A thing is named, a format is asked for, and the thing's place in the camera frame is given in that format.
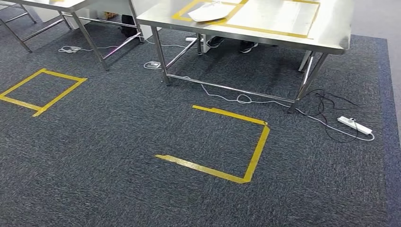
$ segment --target person's foot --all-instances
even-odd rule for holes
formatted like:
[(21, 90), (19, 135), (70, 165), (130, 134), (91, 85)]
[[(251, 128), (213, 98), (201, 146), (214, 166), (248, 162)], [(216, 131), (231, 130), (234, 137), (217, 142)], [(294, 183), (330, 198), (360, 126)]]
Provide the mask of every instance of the person's foot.
[(255, 43), (255, 42), (241, 41), (241, 47), (240, 47), (239, 52), (249, 53), (249, 52), (251, 52), (252, 48), (255, 48), (257, 46), (258, 46), (258, 43)]
[(220, 44), (224, 41), (223, 37), (219, 37), (219, 36), (215, 36), (212, 39), (208, 40), (206, 42), (206, 44), (210, 47), (210, 48), (218, 48), (218, 46), (220, 46)]

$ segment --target white cable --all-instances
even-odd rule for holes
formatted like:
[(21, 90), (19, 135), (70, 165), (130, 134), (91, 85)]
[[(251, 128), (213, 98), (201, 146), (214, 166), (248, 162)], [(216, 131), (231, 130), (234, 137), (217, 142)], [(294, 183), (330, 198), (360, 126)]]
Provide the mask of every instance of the white cable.
[[(176, 47), (186, 48), (186, 46), (180, 46), (180, 45), (174, 45), (174, 44), (173, 45), (161, 45), (161, 46), (164, 46), (164, 47), (176, 46)], [(108, 49), (108, 48), (111, 48), (111, 47), (118, 47), (118, 46), (98, 47), (98, 49)], [(76, 53), (78, 51), (93, 51), (93, 49), (92, 50), (86, 50), (86, 49), (82, 49), (82, 47), (78, 47), (78, 46), (63, 46), (61, 49), (59, 49), (59, 52), (65, 52), (65, 53)]]
[[(98, 49), (108, 49), (108, 48), (112, 48), (112, 47), (118, 47), (118, 46), (98, 47)], [(65, 52), (65, 53), (76, 53), (78, 51), (93, 51), (93, 49), (86, 50), (86, 49), (82, 49), (82, 47), (78, 47), (78, 46), (63, 46), (61, 49), (59, 49), (59, 52)]]
[(164, 46), (164, 47), (177, 46), (177, 47), (181, 47), (181, 48), (186, 48), (186, 46), (180, 46), (180, 45), (175, 45), (175, 44), (173, 44), (173, 45), (161, 45), (161, 46)]
[[(222, 98), (222, 99), (224, 99), (224, 100), (226, 100), (226, 101), (229, 101), (229, 102), (238, 102), (238, 103), (240, 103), (240, 104), (251, 104), (251, 103), (276, 103), (276, 104), (279, 104), (279, 105), (281, 105), (281, 106), (284, 106), (284, 107), (289, 108), (288, 105), (284, 105), (284, 104), (279, 103), (279, 102), (276, 102), (276, 101), (255, 102), (255, 101), (252, 101), (252, 99), (251, 99), (249, 96), (244, 95), (244, 94), (238, 95), (238, 96), (237, 96), (237, 99), (232, 99), (232, 100), (230, 100), (230, 99), (227, 99), (227, 98), (225, 98), (225, 97), (223, 97), (223, 96), (210, 94), (210, 93), (206, 90), (206, 88), (205, 88), (205, 86), (204, 86), (203, 84), (200, 84), (200, 85), (202, 86), (203, 90), (206, 92), (207, 95), (209, 95), (209, 96), (215, 96), (215, 97), (220, 97), (220, 98)], [(247, 98), (249, 99), (249, 101), (248, 101), (248, 102), (244, 102), (244, 101), (239, 100), (239, 98), (242, 97), (242, 96), (247, 97)], [(296, 108), (296, 110), (297, 110), (298, 112), (300, 112), (301, 114), (303, 114), (303, 115), (305, 115), (305, 116), (307, 116), (307, 117), (309, 117), (309, 118), (311, 118), (311, 119), (313, 119), (313, 120), (316, 120), (316, 121), (322, 123), (323, 125), (327, 126), (328, 128), (331, 128), (331, 129), (333, 129), (333, 130), (336, 130), (336, 131), (341, 132), (341, 133), (343, 133), (343, 134), (346, 134), (346, 135), (348, 135), (348, 136), (351, 136), (351, 137), (354, 137), (354, 138), (357, 138), (357, 139), (363, 140), (363, 141), (373, 141), (373, 140), (375, 139), (375, 136), (374, 136), (372, 133), (370, 134), (370, 135), (372, 135), (372, 138), (369, 139), (369, 140), (366, 140), (366, 139), (359, 138), (359, 137), (357, 137), (357, 136), (348, 134), (348, 133), (346, 133), (346, 132), (344, 132), (344, 131), (341, 131), (341, 130), (339, 130), (339, 129), (336, 129), (336, 128), (334, 128), (334, 127), (331, 127), (330, 125), (328, 125), (328, 124), (322, 122), (321, 120), (319, 120), (319, 119), (317, 119), (317, 118), (308, 116), (307, 114), (305, 114), (304, 112), (302, 112), (301, 110), (299, 110), (299, 109), (297, 109), (297, 108)]]

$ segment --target dark gray carpet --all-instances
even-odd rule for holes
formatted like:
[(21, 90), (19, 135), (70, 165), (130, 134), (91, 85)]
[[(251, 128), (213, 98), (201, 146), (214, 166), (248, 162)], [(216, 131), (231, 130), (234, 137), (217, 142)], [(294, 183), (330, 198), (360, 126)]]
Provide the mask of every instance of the dark gray carpet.
[[(42, 25), (31, 26), (25, 18), (13, 26), (23, 34)], [(98, 46), (125, 39), (115, 27), (87, 28)], [(161, 32), (165, 44), (185, 44), (184, 35), (190, 34)], [(353, 36), (352, 50), (330, 57), (313, 85), (360, 105), (357, 110), (329, 108), (331, 125), (354, 133), (336, 122), (342, 115), (354, 117), (376, 136), (372, 142), (341, 144), (331, 140), (318, 122), (288, 115), (275, 104), (228, 103), (184, 81), (164, 86), (160, 71), (143, 68), (156, 59), (151, 44), (125, 48), (111, 59), (120, 58), (106, 72), (90, 52), (57, 52), (64, 45), (88, 47), (79, 31), (70, 32), (63, 24), (29, 41), (33, 54), (4, 32), (0, 39), (0, 91), (41, 68), (88, 78), (36, 118), (30, 109), (0, 103), (0, 226), (384, 227), (401, 216), (394, 191), (387, 188), (386, 194), (389, 181), (392, 190), (398, 185), (394, 176), (399, 143), (396, 130), (384, 131), (384, 125), (396, 124), (391, 92), (383, 92), (391, 88), (391, 81), (381, 78), (389, 76), (383, 74), (388, 68), (385, 40)], [(302, 51), (261, 45), (244, 55), (237, 48), (238, 41), (229, 40), (202, 57), (191, 51), (171, 71), (294, 95), (302, 78), (294, 70)], [(164, 50), (169, 59), (181, 51)], [(44, 86), (46, 78), (9, 96), (39, 105), (70, 83), (48, 78)], [(208, 89), (229, 98), (238, 95)], [(339, 99), (336, 103), (352, 107)], [(192, 105), (269, 123), (271, 132), (250, 183), (236, 184), (154, 157), (168, 154), (244, 174), (261, 127)], [(300, 105), (311, 114), (316, 107), (314, 96)], [(350, 139), (329, 133), (338, 140)], [(385, 153), (387, 149), (393, 155)], [(385, 155), (393, 166), (386, 166)], [(389, 168), (391, 175), (385, 172)]]

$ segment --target yellow tape outline on table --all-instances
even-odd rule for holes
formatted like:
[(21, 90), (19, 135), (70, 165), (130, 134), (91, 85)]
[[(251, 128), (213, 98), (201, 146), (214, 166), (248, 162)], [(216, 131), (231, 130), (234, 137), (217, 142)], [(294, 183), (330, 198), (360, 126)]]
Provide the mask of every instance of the yellow tape outline on table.
[[(276, 34), (276, 35), (286, 35), (286, 36), (297, 37), (297, 38), (308, 38), (309, 32), (312, 28), (312, 24), (315, 22), (315, 20), (317, 18), (317, 14), (319, 12), (320, 2), (309, 1), (309, 0), (283, 0), (283, 1), (294, 1), (294, 2), (318, 5), (315, 15), (314, 15), (314, 18), (311, 23), (311, 26), (309, 27), (308, 34), (303, 35), (303, 34), (280, 32), (280, 31), (261, 29), (261, 28), (255, 28), (255, 27), (246, 27), (246, 26), (227, 24), (227, 22), (244, 6), (244, 4), (246, 4), (248, 2), (248, 0), (242, 0), (239, 4), (222, 2), (225, 5), (232, 5), (232, 6), (236, 6), (236, 7), (225, 18), (222, 18), (220, 20), (210, 21), (210, 22), (201, 22), (201, 23), (206, 24), (206, 25), (219, 25), (219, 26), (233, 27), (233, 28), (239, 28), (239, 29), (250, 30), (250, 31), (255, 31), (255, 32), (264, 32), (264, 33), (270, 33), (270, 34)], [(191, 3), (184, 6), (181, 10), (179, 10), (177, 13), (175, 13), (171, 18), (176, 19), (176, 20), (188, 21), (188, 22), (193, 21), (190, 17), (183, 17), (183, 15), (200, 2), (214, 2), (214, 1), (213, 0), (193, 0)]]

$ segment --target table leg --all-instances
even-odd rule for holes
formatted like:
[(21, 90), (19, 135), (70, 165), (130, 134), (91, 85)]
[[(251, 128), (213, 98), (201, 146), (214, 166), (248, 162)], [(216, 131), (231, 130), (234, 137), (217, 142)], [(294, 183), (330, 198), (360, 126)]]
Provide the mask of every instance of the table leg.
[(10, 33), (12, 36), (25, 48), (26, 51), (29, 53), (32, 53), (31, 49), (11, 30), (10, 27), (2, 20), (0, 19), (0, 25), (3, 25)]
[(163, 81), (165, 82), (166, 85), (170, 85), (170, 79), (167, 76), (166, 62), (164, 60), (163, 50), (160, 44), (159, 32), (157, 31), (157, 27), (152, 26), (151, 28), (153, 33), (153, 39), (155, 41), (157, 55), (159, 56), (159, 61), (163, 70)]
[(70, 24), (68, 23), (66, 17), (63, 15), (63, 13), (61, 11), (58, 11), (58, 13), (60, 14), (60, 16), (64, 19), (65, 24), (67, 25), (67, 27), (72, 30), (72, 27), (70, 26)]
[(31, 20), (33, 21), (33, 23), (36, 24), (36, 20), (35, 20), (35, 19), (33, 18), (33, 16), (28, 12), (28, 10), (25, 8), (25, 6), (23, 6), (23, 5), (21, 5), (21, 4), (20, 4), (20, 6), (21, 6), (21, 8), (22, 8), (25, 12), (27, 12), (28, 17), (31, 18)]
[(198, 43), (198, 56), (201, 56), (201, 55), (203, 55), (202, 42), (201, 42), (202, 35), (197, 33), (196, 37), (198, 38), (198, 41), (197, 41), (197, 43)]
[(299, 67), (298, 71), (303, 72), (305, 70), (306, 61), (308, 60), (309, 56), (311, 56), (312, 51), (306, 51), (304, 59), (302, 59), (301, 66)]
[(77, 23), (77, 25), (79, 26), (79, 28), (81, 29), (81, 32), (84, 34), (84, 37), (87, 39), (90, 47), (93, 49), (93, 52), (95, 53), (96, 57), (99, 59), (100, 63), (103, 65), (104, 69), (106, 71), (108, 71), (109, 68), (108, 68), (108, 66), (106, 64), (106, 61), (103, 59), (102, 54), (100, 53), (99, 49), (97, 48), (97, 46), (93, 42), (92, 38), (90, 37), (89, 33), (87, 32), (87, 29), (82, 24), (82, 22), (80, 21), (80, 19), (78, 18), (77, 14), (75, 12), (71, 13), (71, 15), (74, 18), (74, 20)]
[[(323, 53), (322, 54), (322, 56), (320, 57), (319, 61), (316, 64), (316, 66), (312, 70), (310, 76), (306, 79), (305, 83), (302, 84), (301, 89), (299, 90), (299, 93), (296, 96), (296, 99), (295, 99), (294, 103), (290, 106), (290, 108), (288, 110), (288, 113), (293, 113), (294, 112), (297, 103), (301, 100), (301, 98), (304, 97), (304, 95), (306, 94), (307, 90), (311, 86), (311, 84), (314, 81), (314, 79), (316, 79), (317, 76), (319, 75), (319, 70), (322, 68), (322, 66), (323, 66), (323, 64), (326, 61), (328, 56), (329, 56), (328, 53)], [(309, 57), (308, 59), (310, 60), (309, 63), (308, 63), (308, 66), (309, 66), (309, 65), (312, 64), (312, 61), (311, 61), (311, 57)]]
[(143, 38), (143, 32), (142, 32), (142, 29), (140, 28), (140, 24), (137, 20), (137, 12), (135, 11), (135, 7), (134, 7), (134, 4), (132, 3), (132, 0), (128, 0), (128, 3), (131, 8), (132, 18), (134, 19), (135, 26), (137, 27), (137, 31), (140, 32), (141, 37), (139, 37), (139, 41), (142, 43), (145, 41), (145, 39)]
[(308, 81), (309, 74), (311, 72), (312, 62), (314, 60), (314, 54), (315, 54), (314, 52), (311, 52), (308, 58), (306, 59), (305, 66), (303, 67), (305, 69), (304, 77), (302, 78), (302, 84), (299, 87), (299, 91), (301, 91), (301, 89), (305, 86), (306, 82)]

